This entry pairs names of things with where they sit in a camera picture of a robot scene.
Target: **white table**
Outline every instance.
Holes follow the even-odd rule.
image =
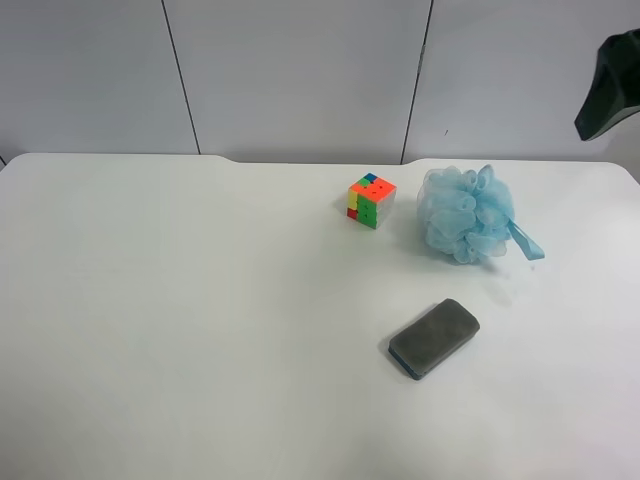
[[[490,268],[416,236],[425,171],[373,231],[357,165],[30,154],[0,174],[0,478],[640,476],[640,186],[496,162],[518,223]],[[421,382],[389,337],[451,297],[480,321]]]

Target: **colorful puzzle cube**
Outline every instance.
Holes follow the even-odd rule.
[[[368,173],[349,188],[347,216],[367,227],[378,228],[395,198],[395,185]]]

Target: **white wall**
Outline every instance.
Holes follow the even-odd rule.
[[[426,156],[640,162],[637,119],[582,142],[596,52],[638,0],[435,0],[405,162]]]
[[[167,0],[202,153],[399,163],[428,0]]]
[[[160,0],[3,0],[0,155],[196,153]]]

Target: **black object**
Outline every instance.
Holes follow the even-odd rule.
[[[638,112],[640,29],[609,37],[598,49],[593,84],[575,125],[582,140],[592,140]]]
[[[448,298],[389,342],[389,353],[420,380],[480,330],[478,320]]]

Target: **shower pouf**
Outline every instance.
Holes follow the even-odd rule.
[[[493,167],[462,173],[456,167],[429,170],[418,193],[418,221],[428,246],[461,264],[507,253],[511,238],[528,260],[544,258],[542,249],[515,223],[509,187]]]

